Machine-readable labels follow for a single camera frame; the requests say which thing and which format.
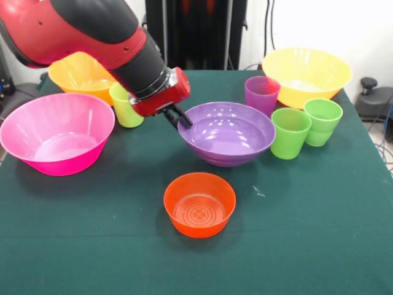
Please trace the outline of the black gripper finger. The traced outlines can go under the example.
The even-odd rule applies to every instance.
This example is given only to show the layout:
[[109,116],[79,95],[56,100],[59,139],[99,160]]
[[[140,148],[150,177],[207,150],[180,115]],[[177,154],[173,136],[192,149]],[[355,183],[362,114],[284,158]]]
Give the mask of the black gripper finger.
[[173,110],[174,113],[176,112],[177,117],[179,119],[178,123],[180,122],[184,128],[191,128],[192,127],[192,125],[193,125],[192,121],[178,105],[172,104],[171,109]]
[[167,121],[177,130],[178,117],[176,112],[173,113],[172,109],[164,109],[163,114]]

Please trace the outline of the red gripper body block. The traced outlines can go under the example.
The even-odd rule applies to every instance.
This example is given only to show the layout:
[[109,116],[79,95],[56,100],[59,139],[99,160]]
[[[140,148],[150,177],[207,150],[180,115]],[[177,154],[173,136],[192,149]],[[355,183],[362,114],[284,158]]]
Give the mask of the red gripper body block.
[[158,93],[143,100],[131,99],[132,108],[143,117],[154,116],[170,104],[177,104],[190,96],[188,77],[179,67],[169,69],[168,80]]

